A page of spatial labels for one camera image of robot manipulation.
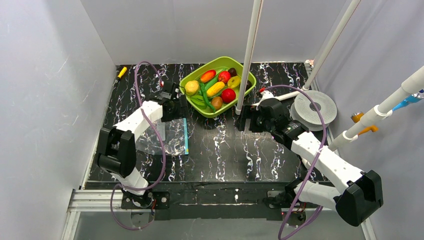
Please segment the brown kiwi toy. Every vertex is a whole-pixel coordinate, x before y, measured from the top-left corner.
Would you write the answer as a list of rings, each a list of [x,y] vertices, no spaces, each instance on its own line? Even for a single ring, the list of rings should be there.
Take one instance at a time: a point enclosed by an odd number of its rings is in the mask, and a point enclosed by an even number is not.
[[[220,96],[216,96],[211,100],[211,105],[214,107],[216,111],[220,110],[223,105],[223,99]]]

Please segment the light green pepper toy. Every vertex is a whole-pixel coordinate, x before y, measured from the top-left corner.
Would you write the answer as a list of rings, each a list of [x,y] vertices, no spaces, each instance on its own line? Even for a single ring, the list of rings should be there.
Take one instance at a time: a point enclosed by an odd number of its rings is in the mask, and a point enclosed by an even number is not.
[[[191,102],[200,109],[206,109],[208,106],[204,101],[203,96],[201,95],[193,95],[189,98]]]

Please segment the clear zip top bag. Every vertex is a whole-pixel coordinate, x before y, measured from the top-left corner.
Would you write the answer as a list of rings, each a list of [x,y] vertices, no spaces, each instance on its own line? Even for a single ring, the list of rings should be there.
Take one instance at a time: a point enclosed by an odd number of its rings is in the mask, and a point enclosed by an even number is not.
[[[161,155],[162,150],[167,156],[183,156],[189,154],[189,136],[187,119],[180,118],[172,121],[153,123],[162,139],[163,146],[160,144],[159,137],[152,127],[138,137],[135,148],[138,151],[150,154]]]

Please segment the yellow lemon toy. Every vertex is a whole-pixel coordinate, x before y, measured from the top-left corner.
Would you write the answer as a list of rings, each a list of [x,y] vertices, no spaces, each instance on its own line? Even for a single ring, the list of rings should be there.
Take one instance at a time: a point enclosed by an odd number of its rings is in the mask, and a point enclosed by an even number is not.
[[[191,80],[185,84],[184,89],[186,95],[194,96],[199,92],[200,84],[197,80]]]

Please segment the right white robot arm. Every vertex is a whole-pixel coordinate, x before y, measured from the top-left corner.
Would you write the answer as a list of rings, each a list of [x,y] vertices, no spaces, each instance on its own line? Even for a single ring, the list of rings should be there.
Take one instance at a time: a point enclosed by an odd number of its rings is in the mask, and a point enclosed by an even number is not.
[[[312,203],[331,209],[349,225],[357,227],[376,212],[383,204],[382,179],[375,171],[363,170],[343,160],[301,122],[291,119],[288,109],[273,95],[263,96],[253,105],[244,105],[236,122],[239,131],[270,133],[274,140],[284,145],[300,158],[319,170],[332,186],[322,185],[298,177],[288,183],[282,192],[267,196],[263,201],[280,208],[284,204]]]

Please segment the red apple toy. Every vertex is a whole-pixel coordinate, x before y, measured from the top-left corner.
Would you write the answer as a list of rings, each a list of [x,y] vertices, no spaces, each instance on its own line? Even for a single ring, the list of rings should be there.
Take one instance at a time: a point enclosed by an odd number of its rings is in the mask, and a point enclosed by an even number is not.
[[[236,99],[237,95],[233,89],[227,88],[222,91],[220,97],[222,98],[223,103],[229,104]]]

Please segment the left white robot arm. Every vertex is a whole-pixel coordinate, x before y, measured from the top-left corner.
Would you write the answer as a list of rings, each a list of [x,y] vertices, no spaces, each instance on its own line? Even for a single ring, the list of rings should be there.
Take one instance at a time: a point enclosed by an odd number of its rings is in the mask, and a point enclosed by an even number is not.
[[[185,117],[186,98],[179,97],[179,85],[173,81],[162,82],[161,91],[146,97],[131,115],[111,128],[100,129],[94,162],[115,177],[123,190],[143,196],[158,181],[150,184],[136,168],[136,142],[143,133],[152,129],[157,136],[162,153],[162,169],[159,179],[165,174],[166,148],[155,122],[170,122]]]

